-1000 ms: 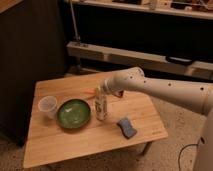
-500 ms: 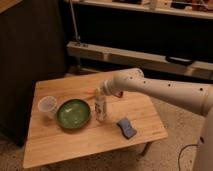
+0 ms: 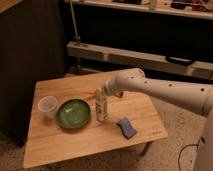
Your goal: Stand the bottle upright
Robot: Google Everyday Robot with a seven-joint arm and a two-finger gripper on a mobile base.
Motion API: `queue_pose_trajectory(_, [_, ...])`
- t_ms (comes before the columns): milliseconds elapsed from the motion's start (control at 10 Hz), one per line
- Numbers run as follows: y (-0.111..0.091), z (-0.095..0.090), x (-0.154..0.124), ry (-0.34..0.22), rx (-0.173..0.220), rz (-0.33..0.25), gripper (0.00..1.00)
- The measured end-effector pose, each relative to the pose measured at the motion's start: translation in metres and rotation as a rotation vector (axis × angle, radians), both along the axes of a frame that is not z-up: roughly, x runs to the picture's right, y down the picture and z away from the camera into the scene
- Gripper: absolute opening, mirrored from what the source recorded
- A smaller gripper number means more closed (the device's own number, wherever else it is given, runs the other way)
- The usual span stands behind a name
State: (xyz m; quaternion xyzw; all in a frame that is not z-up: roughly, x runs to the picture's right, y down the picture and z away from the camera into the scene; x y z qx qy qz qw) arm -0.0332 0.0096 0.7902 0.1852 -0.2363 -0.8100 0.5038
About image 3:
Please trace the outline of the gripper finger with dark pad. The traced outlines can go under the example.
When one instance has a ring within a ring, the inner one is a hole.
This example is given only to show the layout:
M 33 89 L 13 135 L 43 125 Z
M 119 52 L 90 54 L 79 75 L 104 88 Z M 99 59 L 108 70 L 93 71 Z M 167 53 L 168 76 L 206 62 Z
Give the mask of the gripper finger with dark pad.
M 115 94 L 115 96 L 118 97 L 118 98 L 123 98 L 124 92 L 123 91 L 122 92 L 118 92 L 118 93 Z

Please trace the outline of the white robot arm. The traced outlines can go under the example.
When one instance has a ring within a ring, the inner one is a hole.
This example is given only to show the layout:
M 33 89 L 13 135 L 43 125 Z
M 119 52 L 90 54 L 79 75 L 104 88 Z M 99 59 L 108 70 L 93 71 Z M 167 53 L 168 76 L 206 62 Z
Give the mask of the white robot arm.
M 103 84 L 108 96 L 142 92 L 206 117 L 194 171 L 213 171 L 213 85 L 150 79 L 140 68 L 119 71 Z

